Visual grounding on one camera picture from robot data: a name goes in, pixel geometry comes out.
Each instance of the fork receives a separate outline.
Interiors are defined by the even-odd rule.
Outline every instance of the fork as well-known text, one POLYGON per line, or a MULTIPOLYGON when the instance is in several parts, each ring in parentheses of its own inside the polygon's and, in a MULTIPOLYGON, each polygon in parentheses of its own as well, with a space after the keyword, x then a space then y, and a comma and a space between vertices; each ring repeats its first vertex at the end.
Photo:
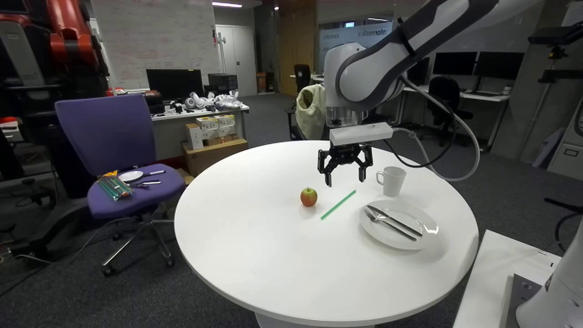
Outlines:
POLYGON ((375 222, 375 223, 382 222, 382 223, 384 223, 384 224, 388 225, 389 227, 393 228, 393 229, 394 229, 394 230, 396 230, 397 232, 399 232, 399 233, 400 233, 401 235, 403 235, 404 237, 407 237, 407 238, 409 238, 410 240, 412 240, 412 241, 414 241, 414 242, 416 242, 416 241, 417 241, 417 238, 415 238, 415 237, 411 236, 410 234, 406 233, 405 231, 403 231, 403 230, 401 230, 401 229, 397 228, 396 226, 392 225, 391 223, 389 223, 389 222, 387 222, 387 221, 385 221, 385 220, 381 220, 381 219, 377 218, 377 217, 376 217, 376 216, 374 216, 374 215, 373 215, 373 214, 372 214, 372 213, 371 213, 371 212, 370 212, 368 209, 366 209, 366 208, 363 208, 363 210, 364 210, 364 213, 365 213, 365 214, 368 216, 368 218, 369 218, 371 221, 373 221, 373 222, 375 222))

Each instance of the chair backrest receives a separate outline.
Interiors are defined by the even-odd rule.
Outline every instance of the chair backrest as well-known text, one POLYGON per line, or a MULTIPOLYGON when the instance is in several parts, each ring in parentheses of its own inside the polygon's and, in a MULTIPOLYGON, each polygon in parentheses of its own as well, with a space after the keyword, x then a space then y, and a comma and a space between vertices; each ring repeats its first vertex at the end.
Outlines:
MULTIPOLYGON (((449 105, 454 112, 458 110, 459 85, 454 79, 446 76, 434 77, 431 79, 431 82, 429 82, 429 94, 437 96, 441 100, 447 102, 447 105, 449 105)), ((447 113, 443 112, 443 110, 433 102, 428 101, 427 108, 431 110, 434 116, 436 114, 447 116, 447 113)))
POLYGON ((156 160, 152 118, 143 95, 62 100, 55 109, 92 175, 156 160))
POLYGON ((294 65, 293 70, 296 74, 297 92, 300 93, 300 91, 310 85, 310 82, 312 81, 310 66, 306 64, 296 64, 294 65))

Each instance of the small white plate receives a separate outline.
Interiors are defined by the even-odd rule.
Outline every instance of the small white plate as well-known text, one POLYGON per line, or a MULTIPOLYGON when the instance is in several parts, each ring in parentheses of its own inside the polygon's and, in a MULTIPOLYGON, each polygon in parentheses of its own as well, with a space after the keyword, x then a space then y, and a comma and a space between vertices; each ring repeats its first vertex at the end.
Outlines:
POLYGON ((436 222, 420 208, 401 201, 393 200, 378 200, 368 203, 367 205, 372 205, 379 210, 384 211, 396 220, 413 229, 417 229, 423 234, 422 237, 414 236, 417 238, 417 241, 412 241, 386 224, 373 222, 368 218, 364 209, 368 209, 373 215, 377 213, 365 205, 360 210, 360 224, 366 232, 379 242, 403 250, 420 250, 437 242, 439 227, 436 222))
POLYGON ((120 174, 118 176, 118 178, 120 180, 122 180, 123 182, 132 182, 132 181, 138 180, 143 175, 144 175, 144 173, 142 171, 129 171, 129 172, 125 172, 125 173, 120 174))

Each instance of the banner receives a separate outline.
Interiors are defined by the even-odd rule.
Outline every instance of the banner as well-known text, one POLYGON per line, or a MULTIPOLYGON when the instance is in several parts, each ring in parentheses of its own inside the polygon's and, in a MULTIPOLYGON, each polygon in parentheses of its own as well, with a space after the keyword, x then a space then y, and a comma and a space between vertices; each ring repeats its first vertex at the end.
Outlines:
POLYGON ((318 68, 324 71, 324 58, 328 50, 345 43, 358 42, 368 48, 379 42, 392 31, 393 23, 379 23, 355 27, 341 27, 340 29, 320 30, 320 44, 318 49, 318 68))

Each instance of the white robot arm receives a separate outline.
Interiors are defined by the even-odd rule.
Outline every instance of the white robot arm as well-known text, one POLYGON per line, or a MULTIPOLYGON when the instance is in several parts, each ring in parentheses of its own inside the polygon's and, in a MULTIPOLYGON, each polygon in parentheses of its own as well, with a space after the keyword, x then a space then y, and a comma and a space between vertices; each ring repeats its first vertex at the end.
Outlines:
POLYGON ((360 125, 364 112, 400 94, 399 79, 418 60, 459 33, 516 15, 540 0, 431 0, 392 33, 370 48, 343 44, 326 54, 326 124, 331 146, 318 154, 318 170, 332 185, 338 165, 359 164, 359 179, 373 164, 366 142, 390 138, 386 123, 360 125), (364 160, 358 156, 364 153, 364 160))

